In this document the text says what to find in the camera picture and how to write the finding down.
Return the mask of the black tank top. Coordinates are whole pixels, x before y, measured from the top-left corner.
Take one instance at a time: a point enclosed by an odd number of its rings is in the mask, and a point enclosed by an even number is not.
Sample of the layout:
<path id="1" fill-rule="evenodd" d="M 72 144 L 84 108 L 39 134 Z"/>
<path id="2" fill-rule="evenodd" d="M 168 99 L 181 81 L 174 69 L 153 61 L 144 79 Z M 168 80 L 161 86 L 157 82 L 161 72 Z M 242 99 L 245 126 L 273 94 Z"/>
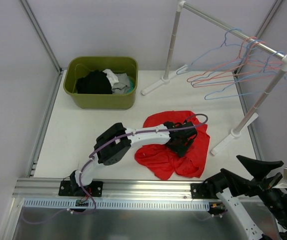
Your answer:
<path id="1" fill-rule="evenodd" d="M 76 81 L 76 91 L 78 94 L 112 94 L 112 86 L 103 71 L 95 70 Z"/>

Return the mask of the white tank top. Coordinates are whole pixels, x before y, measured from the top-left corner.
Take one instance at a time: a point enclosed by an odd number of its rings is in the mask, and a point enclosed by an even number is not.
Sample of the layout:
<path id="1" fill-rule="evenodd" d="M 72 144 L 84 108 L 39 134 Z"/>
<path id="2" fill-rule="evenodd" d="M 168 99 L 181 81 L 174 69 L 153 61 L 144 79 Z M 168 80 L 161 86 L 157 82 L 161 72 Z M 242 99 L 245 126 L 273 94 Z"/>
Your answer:
<path id="1" fill-rule="evenodd" d="M 105 69 L 103 72 L 106 74 L 106 77 L 110 83 L 111 86 L 114 84 L 117 84 L 119 82 L 119 79 L 116 74 L 114 74 L 110 69 Z"/>

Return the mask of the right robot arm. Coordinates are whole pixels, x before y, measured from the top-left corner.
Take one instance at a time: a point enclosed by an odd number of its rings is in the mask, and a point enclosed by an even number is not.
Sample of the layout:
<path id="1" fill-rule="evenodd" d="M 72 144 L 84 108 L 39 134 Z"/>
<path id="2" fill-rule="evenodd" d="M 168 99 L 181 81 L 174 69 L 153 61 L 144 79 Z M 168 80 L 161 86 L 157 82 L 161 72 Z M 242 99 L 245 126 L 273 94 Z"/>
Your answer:
<path id="1" fill-rule="evenodd" d="M 274 223 L 281 227 L 279 237 L 287 240 L 287 167 L 283 173 L 268 177 L 272 170 L 282 167 L 284 163 L 261 161 L 242 155 L 237 155 L 237 159 L 253 177 L 251 180 L 222 168 L 219 173 L 206 179 L 197 192 L 203 197 L 219 199 L 245 239 L 268 240 L 270 237 L 255 224 L 243 205 L 250 203 L 250 198 L 254 197 L 255 204 L 266 207 L 274 217 Z"/>

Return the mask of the grey tank top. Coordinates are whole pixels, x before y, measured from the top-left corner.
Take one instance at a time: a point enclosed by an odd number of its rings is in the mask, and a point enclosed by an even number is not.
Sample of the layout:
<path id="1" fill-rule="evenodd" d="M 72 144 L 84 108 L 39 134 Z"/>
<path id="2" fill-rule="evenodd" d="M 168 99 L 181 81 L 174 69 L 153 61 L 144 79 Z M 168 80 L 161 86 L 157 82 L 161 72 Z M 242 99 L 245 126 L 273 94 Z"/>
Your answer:
<path id="1" fill-rule="evenodd" d="M 133 90 L 133 83 L 126 73 L 117 74 L 118 82 L 112 86 L 113 94 L 127 94 Z"/>

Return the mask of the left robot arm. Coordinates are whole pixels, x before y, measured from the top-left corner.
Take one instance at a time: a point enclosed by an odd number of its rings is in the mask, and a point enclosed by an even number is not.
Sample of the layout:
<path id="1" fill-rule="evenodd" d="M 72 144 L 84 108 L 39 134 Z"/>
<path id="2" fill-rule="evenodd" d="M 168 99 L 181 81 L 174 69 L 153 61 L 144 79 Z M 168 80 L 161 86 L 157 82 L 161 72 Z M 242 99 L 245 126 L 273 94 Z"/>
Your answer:
<path id="1" fill-rule="evenodd" d="M 197 126 L 192 122 L 173 123 L 166 121 L 153 127 L 126 128 L 115 123 L 97 139 L 89 160 L 69 179 L 60 182 L 58 195 L 62 197 L 101 197 L 103 182 L 94 180 L 94 173 L 100 167 L 118 163 L 132 147 L 165 145 L 179 157 L 183 157 L 197 137 Z"/>

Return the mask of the green tank top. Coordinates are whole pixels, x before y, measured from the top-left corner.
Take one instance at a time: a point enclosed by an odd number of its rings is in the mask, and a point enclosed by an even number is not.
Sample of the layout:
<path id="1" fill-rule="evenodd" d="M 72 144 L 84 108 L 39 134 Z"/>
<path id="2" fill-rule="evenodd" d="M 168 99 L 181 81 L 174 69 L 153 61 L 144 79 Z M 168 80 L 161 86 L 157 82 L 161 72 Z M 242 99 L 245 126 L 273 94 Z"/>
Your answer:
<path id="1" fill-rule="evenodd" d="M 134 81 L 130 76 L 128 76 L 128 80 L 129 80 L 130 87 L 129 87 L 129 90 L 126 92 L 127 94 L 131 93 L 135 87 Z"/>

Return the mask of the red tank top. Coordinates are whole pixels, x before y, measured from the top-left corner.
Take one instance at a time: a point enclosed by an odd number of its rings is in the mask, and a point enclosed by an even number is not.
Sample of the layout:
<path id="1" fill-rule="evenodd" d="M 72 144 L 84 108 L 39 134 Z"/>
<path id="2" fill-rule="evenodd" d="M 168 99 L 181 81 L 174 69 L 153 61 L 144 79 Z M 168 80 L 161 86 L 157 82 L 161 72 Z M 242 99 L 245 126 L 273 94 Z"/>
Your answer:
<path id="1" fill-rule="evenodd" d="M 183 123 L 185 120 L 194 125 L 200 124 L 199 117 L 192 111 L 164 111 L 150 115 L 143 123 L 144 128 L 155 127 L 164 122 Z M 207 124 L 199 126 L 197 136 L 183 157 L 165 145 L 144 145 L 134 154 L 136 162 L 148 168 L 160 180 L 168 180 L 174 173 L 185 178 L 200 178 L 205 169 L 210 136 Z"/>

